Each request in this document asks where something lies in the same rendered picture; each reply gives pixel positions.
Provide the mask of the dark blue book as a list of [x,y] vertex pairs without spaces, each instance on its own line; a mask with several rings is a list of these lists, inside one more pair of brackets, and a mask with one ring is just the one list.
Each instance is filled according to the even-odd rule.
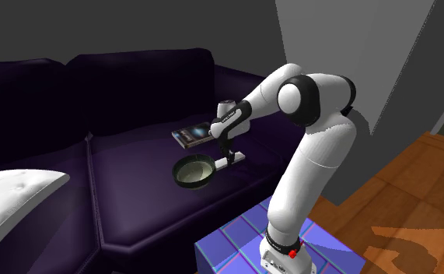
[[211,124],[206,121],[178,129],[171,132],[171,134],[184,149],[188,149],[214,139],[214,137],[209,134],[210,126]]

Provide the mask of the dark purple sofa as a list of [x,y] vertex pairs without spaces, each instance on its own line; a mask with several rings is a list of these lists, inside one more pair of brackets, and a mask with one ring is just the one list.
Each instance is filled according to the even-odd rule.
[[273,193],[304,131],[252,121],[245,159],[198,190],[173,180],[172,133],[260,81],[203,48],[0,62],[0,171],[70,177],[0,242],[0,274],[194,274],[195,243]]

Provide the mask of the blue tiled robot stand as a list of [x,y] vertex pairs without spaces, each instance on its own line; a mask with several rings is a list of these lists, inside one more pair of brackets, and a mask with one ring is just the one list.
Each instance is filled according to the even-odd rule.
[[[198,274],[268,274],[260,265],[259,244],[267,227],[270,198],[194,244]],[[306,219],[299,232],[313,260],[312,274],[359,274],[365,259]]]

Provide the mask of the white tufted cushion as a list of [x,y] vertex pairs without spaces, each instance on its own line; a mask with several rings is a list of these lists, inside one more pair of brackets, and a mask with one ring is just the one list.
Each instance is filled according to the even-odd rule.
[[1,170],[0,242],[24,217],[69,179],[68,174],[55,170]]

